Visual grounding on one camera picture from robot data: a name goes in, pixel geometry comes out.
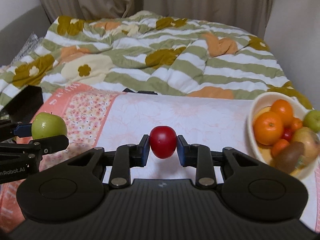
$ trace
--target metal screw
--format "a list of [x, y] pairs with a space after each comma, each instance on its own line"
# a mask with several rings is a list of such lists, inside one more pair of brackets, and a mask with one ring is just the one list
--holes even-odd
[[204, 178], [199, 179], [199, 183], [202, 186], [211, 186], [211, 185], [214, 184], [214, 179], [208, 178], [208, 177], [204, 177]]
[[127, 183], [127, 180], [125, 178], [114, 178], [111, 180], [111, 184], [115, 186], [123, 186]]

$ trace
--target brown kiwi fruit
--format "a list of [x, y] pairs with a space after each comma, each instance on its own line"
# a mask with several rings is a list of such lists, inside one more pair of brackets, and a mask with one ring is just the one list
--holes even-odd
[[296, 169], [299, 158], [304, 153], [302, 142], [293, 142], [284, 148], [275, 158], [275, 167], [287, 174]]

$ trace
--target green and white striped blanket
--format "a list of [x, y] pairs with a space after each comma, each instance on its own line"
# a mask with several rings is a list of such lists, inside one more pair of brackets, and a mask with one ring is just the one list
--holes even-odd
[[263, 40], [236, 27], [148, 11], [98, 21], [59, 17], [40, 46], [2, 69], [0, 108], [27, 85], [40, 86], [46, 100], [73, 82], [229, 99], [277, 91], [311, 108]]

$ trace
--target wall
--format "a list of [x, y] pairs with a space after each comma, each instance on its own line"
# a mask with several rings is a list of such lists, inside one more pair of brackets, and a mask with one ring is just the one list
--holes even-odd
[[295, 88], [320, 110], [320, 0], [274, 0], [265, 41]]
[[40, 4], [40, 0], [0, 0], [0, 30]]

